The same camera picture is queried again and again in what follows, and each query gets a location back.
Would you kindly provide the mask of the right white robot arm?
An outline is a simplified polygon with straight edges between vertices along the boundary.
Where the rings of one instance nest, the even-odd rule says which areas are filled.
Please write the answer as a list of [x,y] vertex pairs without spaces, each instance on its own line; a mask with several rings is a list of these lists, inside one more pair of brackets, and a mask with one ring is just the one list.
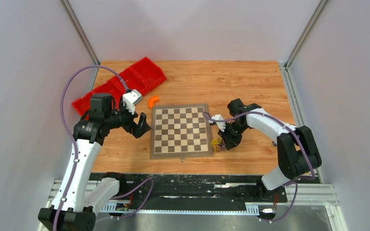
[[322,160],[309,127],[282,122],[261,106],[255,103],[245,105],[241,99],[232,100],[227,108],[233,119],[218,124],[218,134],[226,150],[237,147],[243,132],[249,128],[262,132],[277,146],[278,166],[263,175],[256,187],[260,200],[268,201],[275,195],[275,189],[307,172],[313,173],[315,168],[321,166]]

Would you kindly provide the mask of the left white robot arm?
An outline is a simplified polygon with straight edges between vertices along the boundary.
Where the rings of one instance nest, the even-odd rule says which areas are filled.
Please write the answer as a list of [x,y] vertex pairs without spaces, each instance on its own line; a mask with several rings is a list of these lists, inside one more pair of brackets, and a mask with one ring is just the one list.
[[57,195],[50,207],[42,208],[38,220],[50,231],[92,231],[100,210],[111,199],[128,196],[126,177],[109,172],[95,189],[86,194],[94,161],[112,129],[123,128],[135,138],[151,130],[146,114],[137,114],[142,100],[137,90],[129,90],[119,101],[109,93],[96,93],[90,108],[81,116],[71,133],[70,160]]

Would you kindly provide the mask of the orange curved plastic piece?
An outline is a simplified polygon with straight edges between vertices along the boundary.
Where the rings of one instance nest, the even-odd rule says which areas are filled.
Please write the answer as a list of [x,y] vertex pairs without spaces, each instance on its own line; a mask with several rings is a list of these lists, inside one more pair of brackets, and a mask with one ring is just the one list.
[[159,102],[159,96],[155,95],[155,96],[152,96],[148,102],[147,102],[147,106],[149,109],[152,109],[156,103]]

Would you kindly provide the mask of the wooden chessboard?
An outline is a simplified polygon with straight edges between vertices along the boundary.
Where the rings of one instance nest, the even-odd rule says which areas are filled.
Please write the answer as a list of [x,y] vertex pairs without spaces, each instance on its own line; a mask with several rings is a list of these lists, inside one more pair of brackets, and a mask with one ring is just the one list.
[[203,112],[206,103],[154,106],[151,159],[213,156],[212,133]]

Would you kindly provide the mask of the red compartment bin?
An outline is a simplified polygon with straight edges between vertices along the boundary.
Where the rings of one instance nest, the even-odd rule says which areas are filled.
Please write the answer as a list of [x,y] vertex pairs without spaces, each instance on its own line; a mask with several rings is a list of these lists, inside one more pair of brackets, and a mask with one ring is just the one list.
[[[119,75],[125,80],[129,89],[138,90],[142,95],[148,94],[166,80],[166,76],[162,69],[148,57],[144,57],[130,65],[121,71]],[[96,93],[109,93],[116,100],[119,100],[125,93],[125,89],[119,78],[113,76],[105,83],[95,87],[93,90],[71,103],[79,115],[83,115],[89,110],[90,98]]]

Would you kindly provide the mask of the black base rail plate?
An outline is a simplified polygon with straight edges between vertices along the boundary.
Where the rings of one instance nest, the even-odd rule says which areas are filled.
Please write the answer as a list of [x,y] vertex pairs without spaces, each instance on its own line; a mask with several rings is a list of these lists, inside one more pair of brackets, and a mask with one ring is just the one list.
[[118,196],[147,182],[131,195],[124,197],[130,209],[144,204],[143,210],[166,211],[242,211],[246,203],[285,203],[287,193],[279,188],[264,192],[257,183],[260,175],[185,175],[185,174],[126,174]]

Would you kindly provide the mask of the aluminium frame post left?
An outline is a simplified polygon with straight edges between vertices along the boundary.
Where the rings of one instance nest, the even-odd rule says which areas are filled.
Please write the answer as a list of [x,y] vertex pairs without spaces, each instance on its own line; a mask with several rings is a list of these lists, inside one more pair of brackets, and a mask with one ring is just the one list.
[[73,6],[71,5],[71,2],[69,0],[59,0],[62,7],[64,8],[64,11],[69,18],[72,26],[74,27],[79,39],[81,40],[88,56],[92,60],[94,64],[100,64],[100,60],[98,56],[96,55],[96,52],[93,49],[93,46],[91,45],[79,19],[77,14],[75,13]]

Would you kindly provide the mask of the aluminium frame post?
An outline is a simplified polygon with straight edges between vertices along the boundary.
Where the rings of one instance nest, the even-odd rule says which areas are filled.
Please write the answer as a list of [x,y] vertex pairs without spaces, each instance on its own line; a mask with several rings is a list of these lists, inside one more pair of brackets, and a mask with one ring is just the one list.
[[69,18],[72,26],[74,27],[79,39],[81,40],[88,56],[92,60],[94,64],[100,64],[100,60],[98,56],[96,55],[96,52],[93,49],[93,46],[91,45],[79,19],[77,14],[75,13],[73,6],[71,5],[71,2],[69,0],[59,0],[62,7],[64,8],[64,11]]
[[301,35],[299,36],[295,46],[293,47],[290,55],[288,56],[287,61],[285,62],[285,68],[289,69],[291,65],[293,64],[294,60],[296,59],[298,53],[300,52],[302,46],[306,42],[307,37],[310,35],[311,31],[313,30],[313,27],[319,20],[320,16],[325,10],[325,7],[328,5],[329,0],[320,0],[312,13],[309,21],[307,22],[306,26],[304,27],[304,30],[302,31]]

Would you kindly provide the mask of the aluminium frame post right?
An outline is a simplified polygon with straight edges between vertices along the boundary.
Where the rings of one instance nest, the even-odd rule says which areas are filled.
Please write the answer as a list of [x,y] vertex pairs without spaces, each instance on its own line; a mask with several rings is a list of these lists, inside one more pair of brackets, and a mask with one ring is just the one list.
[[313,30],[313,27],[319,20],[320,16],[325,10],[325,7],[328,5],[329,0],[320,0],[312,13],[309,21],[307,22],[306,26],[304,27],[304,30],[302,31],[301,35],[299,36],[295,46],[293,47],[290,55],[288,56],[287,61],[285,62],[285,68],[289,69],[291,65],[293,64],[294,60],[296,59],[298,53],[300,52],[302,46],[306,42],[307,37],[310,35],[311,31]]

